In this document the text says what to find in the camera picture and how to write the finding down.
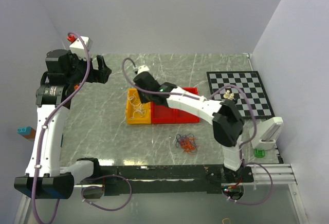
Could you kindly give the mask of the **yellow plastic bin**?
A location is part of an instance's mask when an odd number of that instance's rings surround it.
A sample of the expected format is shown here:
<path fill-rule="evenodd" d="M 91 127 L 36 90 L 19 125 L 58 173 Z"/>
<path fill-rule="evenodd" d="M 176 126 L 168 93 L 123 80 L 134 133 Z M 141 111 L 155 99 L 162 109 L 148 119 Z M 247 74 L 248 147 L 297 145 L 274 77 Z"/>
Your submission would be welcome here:
<path fill-rule="evenodd" d="M 151 124 L 151 104 L 142 104 L 135 88 L 127 91 L 125 116 L 128 125 Z"/>

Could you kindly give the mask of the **red plastic bin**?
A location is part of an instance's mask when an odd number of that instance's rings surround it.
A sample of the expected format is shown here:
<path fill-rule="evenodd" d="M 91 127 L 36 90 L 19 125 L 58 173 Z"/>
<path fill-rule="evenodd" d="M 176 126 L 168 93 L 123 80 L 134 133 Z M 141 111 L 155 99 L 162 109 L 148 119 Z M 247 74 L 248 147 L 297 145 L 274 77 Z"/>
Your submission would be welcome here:
<path fill-rule="evenodd" d="M 152 124 L 175 124 L 176 110 L 151 102 Z"/>
<path fill-rule="evenodd" d="M 197 87 L 183 87 L 183 90 L 190 92 L 194 95 L 198 95 Z M 186 111 L 177 109 L 175 112 L 175 123 L 177 124 L 187 124 L 187 123 L 199 123 L 200 118 L 192 115 Z"/>

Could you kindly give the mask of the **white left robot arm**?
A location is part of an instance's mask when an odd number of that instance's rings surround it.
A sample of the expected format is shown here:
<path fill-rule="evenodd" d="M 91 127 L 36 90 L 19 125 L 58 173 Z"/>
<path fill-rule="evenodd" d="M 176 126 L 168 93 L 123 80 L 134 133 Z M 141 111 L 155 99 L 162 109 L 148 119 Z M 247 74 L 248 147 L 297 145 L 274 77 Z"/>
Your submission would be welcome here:
<path fill-rule="evenodd" d="M 33 152 L 24 176 L 16 177 L 14 188 L 37 199 L 68 199 L 74 185 L 86 180 L 95 184 L 101 179 L 98 159 L 82 158 L 69 167 L 60 166 L 63 129 L 71 102 L 61 103 L 75 90 L 84 77 L 88 83 L 106 83 L 111 69 L 103 56 L 96 57 L 93 69 L 70 50 L 57 49 L 47 53 L 47 71 L 36 91 L 37 128 Z"/>

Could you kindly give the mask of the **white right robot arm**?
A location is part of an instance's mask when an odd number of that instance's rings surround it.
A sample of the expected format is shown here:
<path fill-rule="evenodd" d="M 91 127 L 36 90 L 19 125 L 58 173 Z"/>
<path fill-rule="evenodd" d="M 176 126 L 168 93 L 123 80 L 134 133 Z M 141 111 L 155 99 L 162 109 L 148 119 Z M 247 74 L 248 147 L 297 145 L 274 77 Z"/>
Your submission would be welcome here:
<path fill-rule="evenodd" d="M 224 175 L 230 182 L 242 176 L 240 138 L 244 119 L 231 100 L 209 100 L 165 82 L 159 84 L 148 71 L 138 73 L 133 79 L 141 103 L 181 110 L 207 121 L 213 127 L 215 140 L 222 145 Z"/>

